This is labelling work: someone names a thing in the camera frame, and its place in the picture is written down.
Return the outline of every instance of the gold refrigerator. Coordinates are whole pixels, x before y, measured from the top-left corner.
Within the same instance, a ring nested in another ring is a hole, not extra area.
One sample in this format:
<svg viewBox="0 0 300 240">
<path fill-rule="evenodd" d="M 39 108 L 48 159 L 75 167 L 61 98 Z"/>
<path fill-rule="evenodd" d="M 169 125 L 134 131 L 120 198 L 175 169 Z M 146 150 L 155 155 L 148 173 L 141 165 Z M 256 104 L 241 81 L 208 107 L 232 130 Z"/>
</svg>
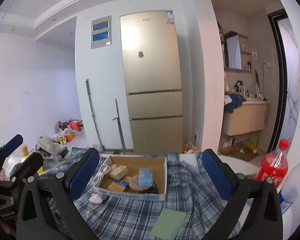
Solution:
<svg viewBox="0 0 300 240">
<path fill-rule="evenodd" d="M 124 81 L 134 152 L 182 152 L 182 86 L 172 11 L 121 16 Z"/>
</svg>

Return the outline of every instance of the refrigerator drawer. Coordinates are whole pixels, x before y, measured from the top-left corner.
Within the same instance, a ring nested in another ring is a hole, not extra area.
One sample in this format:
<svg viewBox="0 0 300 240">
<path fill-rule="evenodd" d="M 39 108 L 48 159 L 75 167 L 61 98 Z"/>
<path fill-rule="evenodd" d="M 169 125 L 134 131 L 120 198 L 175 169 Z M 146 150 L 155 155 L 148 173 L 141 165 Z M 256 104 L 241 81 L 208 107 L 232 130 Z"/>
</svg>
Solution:
<svg viewBox="0 0 300 240">
<path fill-rule="evenodd" d="M 153 118 L 182 115 L 182 92 L 158 92 L 127 95 L 129 118 Z"/>
<path fill-rule="evenodd" d="M 182 153 L 182 117 L 130 121 L 136 154 Z"/>
</svg>

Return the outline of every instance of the red soda bottle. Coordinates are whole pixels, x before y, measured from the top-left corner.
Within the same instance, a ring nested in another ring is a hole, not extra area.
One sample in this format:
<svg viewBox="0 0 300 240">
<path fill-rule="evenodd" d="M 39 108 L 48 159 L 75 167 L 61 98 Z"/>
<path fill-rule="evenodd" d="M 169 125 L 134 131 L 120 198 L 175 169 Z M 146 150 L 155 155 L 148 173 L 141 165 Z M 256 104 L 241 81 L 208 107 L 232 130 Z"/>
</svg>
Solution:
<svg viewBox="0 0 300 240">
<path fill-rule="evenodd" d="M 260 170 L 256 175 L 256 180 L 264 180 L 271 177 L 276 188 L 279 187 L 283 178 L 288 173 L 287 149 L 289 142 L 281 139 L 276 150 L 268 153 L 260 166 Z"/>
</svg>

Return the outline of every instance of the electrical panel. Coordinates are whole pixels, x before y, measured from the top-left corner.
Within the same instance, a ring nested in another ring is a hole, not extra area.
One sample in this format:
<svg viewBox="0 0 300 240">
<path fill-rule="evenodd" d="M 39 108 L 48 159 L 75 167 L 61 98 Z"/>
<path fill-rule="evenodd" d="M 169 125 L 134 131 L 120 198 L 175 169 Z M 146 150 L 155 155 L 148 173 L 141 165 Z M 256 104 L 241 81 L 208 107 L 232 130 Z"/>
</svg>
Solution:
<svg viewBox="0 0 300 240">
<path fill-rule="evenodd" d="M 91 49 L 111 44 L 111 16 L 103 17 L 91 23 Z"/>
</svg>

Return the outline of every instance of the refrigerator sticker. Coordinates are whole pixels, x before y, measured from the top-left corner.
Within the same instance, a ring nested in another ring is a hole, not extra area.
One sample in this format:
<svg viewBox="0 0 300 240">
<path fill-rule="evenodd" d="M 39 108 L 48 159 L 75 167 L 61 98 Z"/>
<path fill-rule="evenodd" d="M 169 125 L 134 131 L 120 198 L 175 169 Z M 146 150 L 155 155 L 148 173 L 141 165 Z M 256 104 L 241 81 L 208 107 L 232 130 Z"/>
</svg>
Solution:
<svg viewBox="0 0 300 240">
<path fill-rule="evenodd" d="M 166 13 L 167 13 L 167 23 L 174 24 L 173 11 L 166 11 Z"/>
</svg>

